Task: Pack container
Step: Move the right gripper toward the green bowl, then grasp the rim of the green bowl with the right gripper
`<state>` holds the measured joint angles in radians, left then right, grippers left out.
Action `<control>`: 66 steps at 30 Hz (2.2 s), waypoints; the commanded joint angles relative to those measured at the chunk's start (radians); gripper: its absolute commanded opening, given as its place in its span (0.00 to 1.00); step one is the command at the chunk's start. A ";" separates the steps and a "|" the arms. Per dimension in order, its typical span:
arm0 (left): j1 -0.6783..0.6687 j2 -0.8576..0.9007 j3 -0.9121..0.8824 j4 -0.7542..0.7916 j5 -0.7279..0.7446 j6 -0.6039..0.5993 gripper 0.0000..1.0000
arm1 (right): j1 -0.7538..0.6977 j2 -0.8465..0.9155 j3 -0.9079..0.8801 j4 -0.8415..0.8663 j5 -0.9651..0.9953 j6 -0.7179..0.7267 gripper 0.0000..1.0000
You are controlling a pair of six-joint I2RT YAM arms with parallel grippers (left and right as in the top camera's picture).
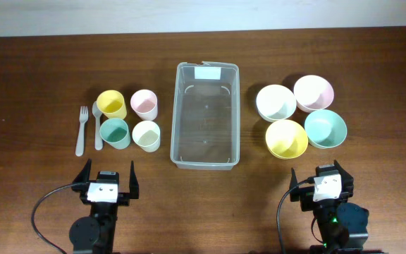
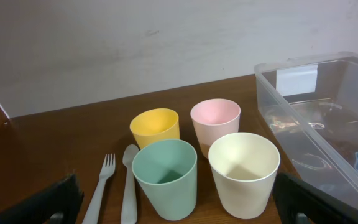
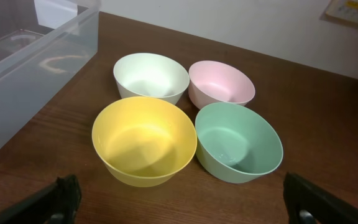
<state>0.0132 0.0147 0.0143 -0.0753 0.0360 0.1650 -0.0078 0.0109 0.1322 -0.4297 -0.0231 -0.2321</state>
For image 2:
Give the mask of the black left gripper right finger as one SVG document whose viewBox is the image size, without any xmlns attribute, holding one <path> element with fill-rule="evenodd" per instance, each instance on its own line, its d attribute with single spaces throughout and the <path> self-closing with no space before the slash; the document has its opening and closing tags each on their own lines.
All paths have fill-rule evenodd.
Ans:
<svg viewBox="0 0 358 224">
<path fill-rule="evenodd" d="M 358 210 L 285 172 L 272 190 L 282 223 L 358 224 Z"/>
</svg>

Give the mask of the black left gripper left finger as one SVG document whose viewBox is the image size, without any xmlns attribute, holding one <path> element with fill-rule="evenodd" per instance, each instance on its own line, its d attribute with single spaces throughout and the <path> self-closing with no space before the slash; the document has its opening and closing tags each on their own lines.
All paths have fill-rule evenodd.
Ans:
<svg viewBox="0 0 358 224">
<path fill-rule="evenodd" d="M 75 223 L 84 198 L 70 174 L 0 213 L 0 223 Z"/>
</svg>

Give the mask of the yellow plastic cup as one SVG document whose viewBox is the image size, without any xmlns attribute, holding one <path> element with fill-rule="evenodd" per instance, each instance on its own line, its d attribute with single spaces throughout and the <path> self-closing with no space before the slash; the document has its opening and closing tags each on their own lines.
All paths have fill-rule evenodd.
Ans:
<svg viewBox="0 0 358 224">
<path fill-rule="evenodd" d="M 129 125 L 140 149 L 165 139 L 180 139 L 179 115 L 168 108 L 156 108 L 137 115 Z"/>
</svg>

